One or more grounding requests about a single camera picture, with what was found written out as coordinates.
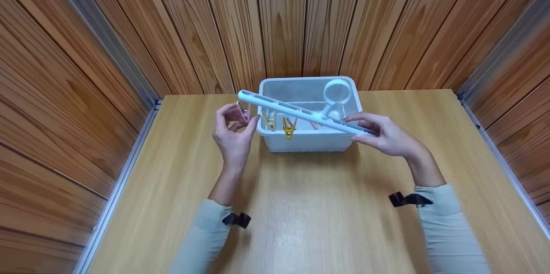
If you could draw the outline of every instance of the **hand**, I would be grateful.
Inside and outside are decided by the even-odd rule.
[[[256,130],[259,115],[251,118],[249,123],[242,119],[236,103],[226,104],[216,111],[214,140],[223,157],[224,170],[242,172],[250,153],[250,143]],[[237,130],[246,127],[242,132]]]
[[[355,135],[352,140],[374,147],[387,155],[409,159],[416,156],[419,151],[428,150],[418,139],[408,134],[386,116],[361,112],[350,115],[342,121],[359,121],[359,126],[377,131],[379,137]]]

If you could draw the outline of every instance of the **pink clothespin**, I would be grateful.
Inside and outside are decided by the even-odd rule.
[[[242,119],[245,121],[245,123],[248,123],[250,121],[250,104],[248,104],[248,109],[245,110],[240,105],[240,101],[237,101],[237,107],[239,108]]]
[[[317,128],[317,125],[319,125],[319,126],[321,126],[321,127],[323,126],[323,125],[321,125],[321,124],[314,123],[314,122],[310,122],[310,124],[311,124],[311,127],[313,127],[313,129],[315,129],[315,130],[318,129],[318,128]]]

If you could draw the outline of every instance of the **wooden table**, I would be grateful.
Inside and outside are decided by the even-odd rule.
[[[434,153],[494,273],[550,271],[550,243],[450,90],[361,92]],[[165,272],[222,160],[214,111],[235,95],[167,96],[126,184],[92,273]],[[224,273],[428,273],[402,158],[366,146],[344,153],[272,154],[253,140],[234,227],[214,266]]]

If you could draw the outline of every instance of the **wrist strap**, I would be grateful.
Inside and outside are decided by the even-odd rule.
[[[414,204],[414,205],[429,205],[434,204],[430,199],[419,195],[419,194],[410,194],[406,197],[401,194],[401,192],[395,192],[394,194],[391,194],[388,196],[389,201],[391,202],[391,205],[393,207],[399,207],[407,204]]]
[[[231,213],[227,215],[224,219],[222,219],[222,223],[224,223],[224,225],[228,227],[231,227],[232,225],[238,225],[239,227],[246,229],[251,220],[252,217],[246,215],[245,213],[241,213],[240,215]]]

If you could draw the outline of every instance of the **yellow clothespin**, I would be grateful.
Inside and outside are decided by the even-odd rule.
[[[270,131],[275,131],[275,118],[277,118],[277,113],[274,111],[273,117],[269,117],[269,110],[265,109],[265,111],[262,111],[262,118],[266,122],[267,128],[269,128]]]
[[[298,120],[298,118],[295,117],[294,118],[294,124],[292,124],[288,117],[283,117],[283,129],[284,129],[284,134],[287,137],[287,140],[292,139],[292,135],[294,134],[294,131],[296,130],[297,120]]]

